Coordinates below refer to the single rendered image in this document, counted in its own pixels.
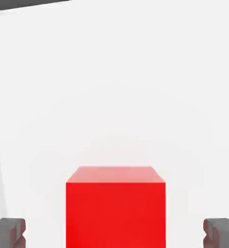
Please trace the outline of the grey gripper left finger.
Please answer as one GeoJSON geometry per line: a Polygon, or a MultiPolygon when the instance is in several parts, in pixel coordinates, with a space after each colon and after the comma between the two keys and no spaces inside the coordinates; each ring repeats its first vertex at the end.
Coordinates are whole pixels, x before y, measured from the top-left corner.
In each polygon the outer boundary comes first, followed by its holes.
{"type": "Polygon", "coordinates": [[[26,248],[23,233],[26,221],[23,218],[0,219],[0,248],[26,248]]]}

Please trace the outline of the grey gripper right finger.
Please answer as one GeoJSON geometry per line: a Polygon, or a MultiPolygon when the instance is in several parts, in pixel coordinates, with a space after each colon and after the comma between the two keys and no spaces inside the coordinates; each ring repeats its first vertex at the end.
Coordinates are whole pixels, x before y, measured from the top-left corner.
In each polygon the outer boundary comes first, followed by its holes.
{"type": "Polygon", "coordinates": [[[206,233],[203,248],[229,248],[228,218],[206,218],[203,230],[206,233]]]}

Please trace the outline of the small red cube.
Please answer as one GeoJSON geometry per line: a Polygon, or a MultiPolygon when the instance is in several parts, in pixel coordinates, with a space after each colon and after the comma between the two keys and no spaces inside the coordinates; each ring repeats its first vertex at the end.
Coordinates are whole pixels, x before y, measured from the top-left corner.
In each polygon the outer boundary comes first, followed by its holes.
{"type": "Polygon", "coordinates": [[[79,167],[65,196],[66,248],[166,248],[166,183],[152,167],[79,167]]]}

